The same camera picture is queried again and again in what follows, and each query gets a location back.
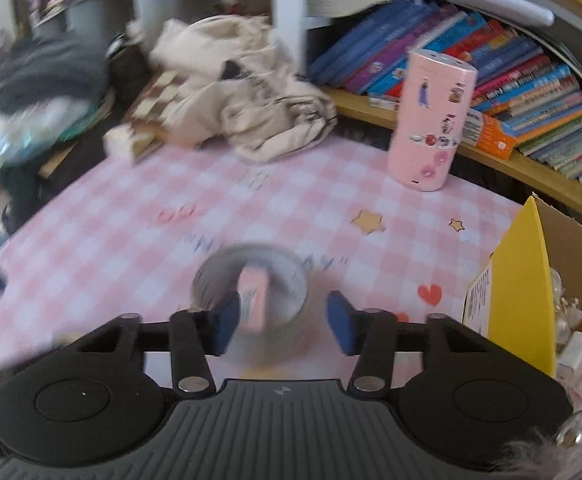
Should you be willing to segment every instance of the metal screw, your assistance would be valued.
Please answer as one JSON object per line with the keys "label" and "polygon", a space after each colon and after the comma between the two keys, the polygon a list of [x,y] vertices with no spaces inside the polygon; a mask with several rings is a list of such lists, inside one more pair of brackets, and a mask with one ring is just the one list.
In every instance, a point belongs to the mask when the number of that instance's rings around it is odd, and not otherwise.
{"label": "metal screw", "polygon": [[190,376],[180,379],[178,381],[178,388],[183,392],[190,394],[196,394],[198,392],[203,392],[209,387],[209,381],[203,377]]}
{"label": "metal screw", "polygon": [[358,377],[353,386],[361,392],[379,392],[385,385],[384,379],[372,375]]}

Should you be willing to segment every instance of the beige cloth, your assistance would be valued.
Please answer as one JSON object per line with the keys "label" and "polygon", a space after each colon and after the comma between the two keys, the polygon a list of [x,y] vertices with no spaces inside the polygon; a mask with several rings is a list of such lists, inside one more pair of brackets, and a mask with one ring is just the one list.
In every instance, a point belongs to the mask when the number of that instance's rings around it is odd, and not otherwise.
{"label": "beige cloth", "polygon": [[188,142],[225,136],[251,162],[324,140],[337,121],[333,101],[295,75],[270,37],[261,17],[165,23],[151,60],[188,80],[164,125]]}

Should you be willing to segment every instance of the row of leaning books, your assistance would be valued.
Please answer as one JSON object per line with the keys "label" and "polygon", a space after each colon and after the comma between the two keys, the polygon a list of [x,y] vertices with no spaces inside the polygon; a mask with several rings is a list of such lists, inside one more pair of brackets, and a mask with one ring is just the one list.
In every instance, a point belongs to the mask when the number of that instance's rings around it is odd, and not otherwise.
{"label": "row of leaning books", "polygon": [[582,182],[582,69],[560,46],[522,27],[439,0],[392,0],[315,59],[319,86],[399,107],[408,53],[443,52],[478,81],[463,140],[500,158],[514,147]]}

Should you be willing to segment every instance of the red heart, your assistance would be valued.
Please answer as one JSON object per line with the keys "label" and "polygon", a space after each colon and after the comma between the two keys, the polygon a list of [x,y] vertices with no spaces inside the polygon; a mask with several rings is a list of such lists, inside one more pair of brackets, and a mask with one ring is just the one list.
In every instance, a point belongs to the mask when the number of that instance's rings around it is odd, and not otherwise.
{"label": "red heart", "polygon": [[418,286],[418,296],[431,306],[437,306],[442,301],[442,287],[435,283],[431,286]]}

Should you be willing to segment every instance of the purple book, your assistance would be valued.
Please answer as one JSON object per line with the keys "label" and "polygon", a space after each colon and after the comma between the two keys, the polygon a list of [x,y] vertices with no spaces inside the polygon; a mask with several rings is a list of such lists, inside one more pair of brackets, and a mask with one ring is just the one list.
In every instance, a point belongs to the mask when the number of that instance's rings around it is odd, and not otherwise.
{"label": "purple book", "polygon": [[409,34],[391,41],[381,52],[376,54],[358,72],[351,76],[344,83],[344,88],[355,94],[363,93],[382,75],[386,67],[390,66],[396,59],[403,57],[408,47],[413,45],[420,36],[426,34],[443,20],[453,16],[456,12],[458,12],[458,9],[452,4],[446,4],[441,7],[437,12],[417,25]]}

